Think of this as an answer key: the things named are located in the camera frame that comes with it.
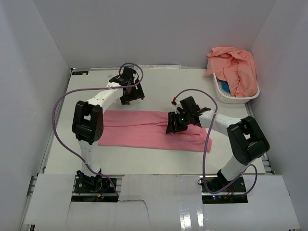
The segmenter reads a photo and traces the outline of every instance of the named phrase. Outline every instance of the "crumpled pink cloth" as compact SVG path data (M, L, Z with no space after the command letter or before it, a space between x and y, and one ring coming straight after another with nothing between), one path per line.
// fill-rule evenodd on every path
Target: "crumpled pink cloth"
M203 152L205 128L189 125L184 132L166 134L168 112L107 110L103 114L101 146L155 148ZM207 151L211 150L209 140Z
M231 96L250 97L257 93L257 78L252 54L235 47L215 47L207 54L205 75L215 73L227 81Z

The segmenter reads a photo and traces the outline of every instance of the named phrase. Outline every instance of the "white plastic basket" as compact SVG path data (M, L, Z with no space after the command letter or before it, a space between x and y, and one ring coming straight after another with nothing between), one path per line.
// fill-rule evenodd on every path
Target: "white plastic basket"
M222 81L216 78L215 73L213 74L214 88L217 94L217 97L223 103L246 103L251 99L256 98L260 94L260 89L257 83L258 91L254 96L251 97L233 97L230 95L230 92L225 91L222 88Z

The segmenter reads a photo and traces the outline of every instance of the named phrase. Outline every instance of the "white table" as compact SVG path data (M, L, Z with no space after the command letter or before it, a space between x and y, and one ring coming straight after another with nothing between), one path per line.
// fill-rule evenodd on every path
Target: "white table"
M244 118L248 116L244 104L225 104L218 100L213 87L213 80L204 77L203 69L185 70L144 70L141 83L145 99L121 105L118 100L109 109L116 110L156 110L174 111L171 105L173 97L181 90L197 88L208 92L218 103L218 112L227 116ZM85 76L71 76L67 91L79 88L106 86L108 76L117 75L114 70L92 70ZM63 142L76 152L80 148L72 132L75 104L79 100L86 101L99 91L82 91L68 95L62 107L57 131ZM193 96L201 107L214 109L209 98L199 92L186 92L182 98ZM215 131L211 132L212 150L207 154L206 173L216 174L232 156L229 139ZM102 172L108 175L124 174L201 174L202 153L188 151L170 151L158 149L107 147L99 146L99 157ZM254 162L259 173L265 173L261 158ZM63 148L54 139L51 145L45 173L75 173L81 169L81 160Z

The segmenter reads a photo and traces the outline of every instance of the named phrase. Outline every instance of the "pink cloth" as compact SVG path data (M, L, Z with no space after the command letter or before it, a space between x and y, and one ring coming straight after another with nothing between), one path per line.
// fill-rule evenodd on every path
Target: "pink cloth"
M98 145L202 152L207 132L189 125L184 132L166 134L167 112L107 110ZM209 140L207 151L211 150Z
M234 47L215 47L207 54L208 72L227 81L231 96L250 97L257 93L257 78L254 58L245 50Z

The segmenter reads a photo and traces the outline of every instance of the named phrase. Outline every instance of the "gray wall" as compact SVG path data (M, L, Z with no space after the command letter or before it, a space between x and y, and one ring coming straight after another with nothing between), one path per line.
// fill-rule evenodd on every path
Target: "gray wall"
M206 66L216 46L249 49L276 0L34 0L70 67Z
M18 230L69 68L32 0L0 1L0 230Z
M269 139L302 230L308 230L308 1L278 0L251 52L261 89L253 112Z

